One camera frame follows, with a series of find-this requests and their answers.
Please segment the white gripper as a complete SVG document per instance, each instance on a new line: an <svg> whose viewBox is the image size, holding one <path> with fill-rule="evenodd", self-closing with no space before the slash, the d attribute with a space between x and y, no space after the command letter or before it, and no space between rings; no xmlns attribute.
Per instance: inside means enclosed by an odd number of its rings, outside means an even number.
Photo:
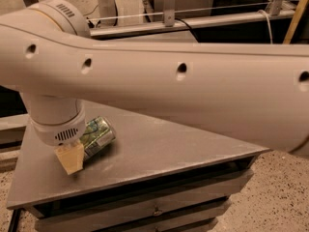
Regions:
<svg viewBox="0 0 309 232"><path fill-rule="evenodd" d="M31 121L39 139L46 145L58 146L54 152L68 175L83 169L84 146L78 140L86 130L85 109L68 122L44 125Z"/></svg>

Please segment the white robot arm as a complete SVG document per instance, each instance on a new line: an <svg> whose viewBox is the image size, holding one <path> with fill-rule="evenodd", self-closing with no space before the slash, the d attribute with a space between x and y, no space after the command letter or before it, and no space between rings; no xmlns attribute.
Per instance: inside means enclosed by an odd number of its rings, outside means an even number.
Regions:
<svg viewBox="0 0 309 232"><path fill-rule="evenodd" d="M98 41L65 0L0 16L0 84L51 146L90 101L307 158L308 71L305 44Z"/></svg>

